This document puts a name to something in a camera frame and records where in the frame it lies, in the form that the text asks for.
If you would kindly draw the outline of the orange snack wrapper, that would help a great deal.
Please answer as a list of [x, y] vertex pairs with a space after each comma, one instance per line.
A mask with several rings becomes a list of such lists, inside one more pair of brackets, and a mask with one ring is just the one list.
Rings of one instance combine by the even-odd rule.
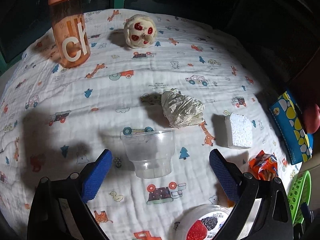
[[278, 176], [276, 156], [261, 150], [255, 157], [249, 160], [248, 172], [258, 180], [271, 181]]

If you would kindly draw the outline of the berry yogurt cup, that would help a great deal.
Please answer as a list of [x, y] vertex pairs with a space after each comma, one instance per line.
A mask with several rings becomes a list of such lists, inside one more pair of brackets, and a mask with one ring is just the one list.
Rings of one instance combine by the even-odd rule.
[[180, 219], [174, 239], [213, 239], [230, 214], [229, 209], [220, 205], [196, 207]]

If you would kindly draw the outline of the clear plastic cup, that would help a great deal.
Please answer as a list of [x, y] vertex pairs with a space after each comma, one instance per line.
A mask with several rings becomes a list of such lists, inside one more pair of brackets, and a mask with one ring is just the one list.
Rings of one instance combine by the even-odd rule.
[[155, 131], [151, 127], [144, 129], [124, 127], [120, 138], [138, 178], [161, 178], [172, 172], [171, 160], [175, 152], [173, 129]]

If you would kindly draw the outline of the white paper ball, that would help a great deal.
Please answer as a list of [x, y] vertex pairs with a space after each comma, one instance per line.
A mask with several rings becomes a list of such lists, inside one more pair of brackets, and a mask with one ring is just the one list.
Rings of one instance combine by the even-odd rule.
[[202, 101], [182, 94], [178, 89], [164, 91], [161, 96], [163, 114], [172, 128], [199, 125], [204, 121]]

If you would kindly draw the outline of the orange peel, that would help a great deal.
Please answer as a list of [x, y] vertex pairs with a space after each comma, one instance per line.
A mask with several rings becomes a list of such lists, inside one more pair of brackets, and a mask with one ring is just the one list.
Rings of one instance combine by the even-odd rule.
[[229, 200], [220, 184], [216, 184], [216, 194], [218, 196], [219, 205], [231, 208], [235, 206], [235, 202]]

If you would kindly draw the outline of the green mesh trash basket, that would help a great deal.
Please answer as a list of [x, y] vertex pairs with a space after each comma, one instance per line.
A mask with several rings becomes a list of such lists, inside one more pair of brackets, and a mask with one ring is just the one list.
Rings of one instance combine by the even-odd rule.
[[302, 176], [294, 181], [287, 194], [293, 225], [303, 223], [304, 218], [300, 207], [304, 202], [309, 205], [310, 197], [311, 175], [309, 171], [305, 171]]

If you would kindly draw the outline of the blue yellow tissue box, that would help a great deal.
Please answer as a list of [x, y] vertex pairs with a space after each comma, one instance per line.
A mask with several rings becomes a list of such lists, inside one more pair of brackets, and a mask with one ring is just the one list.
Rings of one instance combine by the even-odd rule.
[[302, 112], [289, 90], [278, 96], [269, 110], [283, 136], [292, 164], [312, 158], [313, 135], [303, 126]]

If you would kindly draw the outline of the red apple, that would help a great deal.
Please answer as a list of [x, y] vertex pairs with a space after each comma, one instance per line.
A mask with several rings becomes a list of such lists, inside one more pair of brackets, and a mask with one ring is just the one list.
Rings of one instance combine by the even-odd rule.
[[320, 126], [319, 118], [319, 106], [317, 104], [311, 104], [303, 112], [303, 121], [307, 133], [315, 133]]

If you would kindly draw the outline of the white cartoon print tablecloth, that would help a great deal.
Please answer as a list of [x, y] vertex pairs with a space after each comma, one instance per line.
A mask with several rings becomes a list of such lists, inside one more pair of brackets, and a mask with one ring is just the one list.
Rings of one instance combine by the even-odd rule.
[[[151, 14], [156, 43], [131, 49], [123, 26], [135, 14], [86, 13], [91, 56], [78, 68], [59, 65], [51, 30], [16, 64], [1, 96], [1, 212], [19, 238], [27, 237], [39, 180], [79, 172], [104, 149], [112, 152], [112, 168], [88, 206], [110, 239], [174, 239], [186, 212], [219, 204], [209, 165], [214, 148], [244, 172], [261, 150], [274, 154], [285, 188], [300, 171], [269, 113], [268, 79], [236, 39], [199, 22]], [[161, 95], [173, 88], [204, 103], [204, 121], [175, 130], [169, 175], [138, 178], [120, 134], [124, 127], [169, 129]], [[228, 147], [231, 113], [252, 123], [251, 148]]]

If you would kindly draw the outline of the small plush strawberry toy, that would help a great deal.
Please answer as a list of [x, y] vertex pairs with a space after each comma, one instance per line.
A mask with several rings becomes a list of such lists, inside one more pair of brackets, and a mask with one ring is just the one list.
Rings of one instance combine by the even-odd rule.
[[125, 42], [130, 48], [146, 48], [152, 45], [157, 34], [155, 22], [146, 15], [133, 15], [124, 25]]

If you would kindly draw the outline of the orange water bottle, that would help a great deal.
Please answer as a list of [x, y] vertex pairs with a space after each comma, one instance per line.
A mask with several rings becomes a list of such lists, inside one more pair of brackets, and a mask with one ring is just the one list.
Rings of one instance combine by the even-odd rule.
[[91, 54], [81, 0], [48, 0], [48, 5], [61, 64], [76, 68]]

